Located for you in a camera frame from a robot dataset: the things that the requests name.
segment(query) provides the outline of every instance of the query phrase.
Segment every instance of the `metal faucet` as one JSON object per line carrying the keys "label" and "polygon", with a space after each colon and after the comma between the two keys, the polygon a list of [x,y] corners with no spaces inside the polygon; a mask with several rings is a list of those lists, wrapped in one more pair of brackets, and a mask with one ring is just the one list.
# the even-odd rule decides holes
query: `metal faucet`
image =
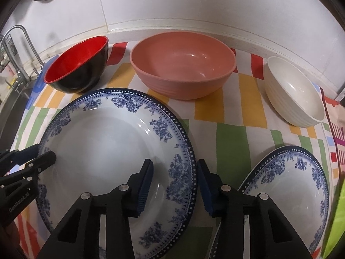
{"label": "metal faucet", "polygon": [[[41,66],[41,69],[43,69],[43,66],[44,66],[44,62],[42,61],[42,59],[39,57],[35,47],[33,46],[31,40],[30,40],[30,37],[28,35],[28,32],[26,31],[25,27],[20,25],[20,24],[17,24],[17,25],[14,25],[12,26],[10,29],[7,30],[7,32],[4,34],[1,42],[0,42],[0,47],[1,46],[4,46],[4,49],[8,55],[8,58],[10,59],[10,62],[13,64],[13,67],[15,68],[16,70],[16,73],[18,75],[16,81],[13,83],[13,85],[9,84],[7,81],[7,84],[14,90],[17,90],[18,86],[20,84],[28,84],[31,80],[31,78],[29,77],[29,75],[26,73],[26,71],[24,70],[24,68],[20,67],[20,65],[16,62],[15,58],[14,58],[14,55],[12,54],[12,51],[8,48],[7,46],[7,42],[6,42],[6,36],[13,30],[13,29],[16,29],[16,28],[19,28],[23,31],[24,35],[25,35],[25,38],[26,40],[28,41],[29,43],[29,46],[30,48],[32,49],[35,57],[37,58],[38,62],[40,63],[40,66]],[[38,75],[38,72],[37,72],[37,69],[34,67],[34,72]]]}

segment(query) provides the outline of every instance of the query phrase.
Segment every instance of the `floral plate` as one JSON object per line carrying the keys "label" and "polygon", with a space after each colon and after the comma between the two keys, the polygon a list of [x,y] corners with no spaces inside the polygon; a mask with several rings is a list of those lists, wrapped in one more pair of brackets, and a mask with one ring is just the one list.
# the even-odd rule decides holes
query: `floral plate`
{"label": "floral plate", "polygon": [[[290,221],[309,252],[313,254],[321,247],[328,219],[329,192],[325,173],[309,151],[293,145],[274,150],[256,165],[239,191],[253,196],[267,193]],[[214,258],[216,254],[219,227],[209,258]],[[244,239],[243,258],[249,259],[248,216],[245,216]]]}
{"label": "floral plate", "polygon": [[136,258],[161,257],[189,223],[197,190],[193,149],[179,120],[151,96],[108,88],[79,97],[46,129],[39,154],[48,150],[57,159],[40,174],[37,206],[50,232],[83,192],[109,193],[139,172],[146,158],[154,163],[146,207],[129,219]]}

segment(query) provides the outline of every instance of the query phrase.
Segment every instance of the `wall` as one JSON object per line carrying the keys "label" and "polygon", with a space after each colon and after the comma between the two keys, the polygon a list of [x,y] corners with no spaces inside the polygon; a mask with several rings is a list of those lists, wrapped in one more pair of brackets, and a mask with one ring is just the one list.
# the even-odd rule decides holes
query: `wall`
{"label": "wall", "polygon": [[[319,0],[22,0],[4,31],[16,23],[45,53],[108,31],[197,28],[264,44],[308,67],[334,93],[345,83],[345,33]],[[30,53],[20,33],[11,35],[25,62]]]}

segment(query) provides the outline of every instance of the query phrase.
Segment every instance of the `pink bowl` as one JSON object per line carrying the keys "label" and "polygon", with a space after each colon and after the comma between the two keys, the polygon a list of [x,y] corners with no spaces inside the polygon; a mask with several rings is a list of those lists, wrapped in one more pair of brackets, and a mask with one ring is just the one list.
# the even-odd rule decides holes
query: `pink bowl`
{"label": "pink bowl", "polygon": [[236,68],[227,45],[184,31],[142,40],[131,51],[130,61],[145,85],[175,99],[196,99],[216,91]]}

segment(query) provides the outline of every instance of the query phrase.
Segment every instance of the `stainless steel sink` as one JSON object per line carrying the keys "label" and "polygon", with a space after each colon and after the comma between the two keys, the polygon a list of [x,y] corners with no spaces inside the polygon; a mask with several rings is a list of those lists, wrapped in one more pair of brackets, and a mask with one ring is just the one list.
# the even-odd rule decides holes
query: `stainless steel sink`
{"label": "stainless steel sink", "polygon": [[16,137],[25,106],[35,81],[29,82],[20,93],[12,90],[0,112],[0,150],[11,148]]}

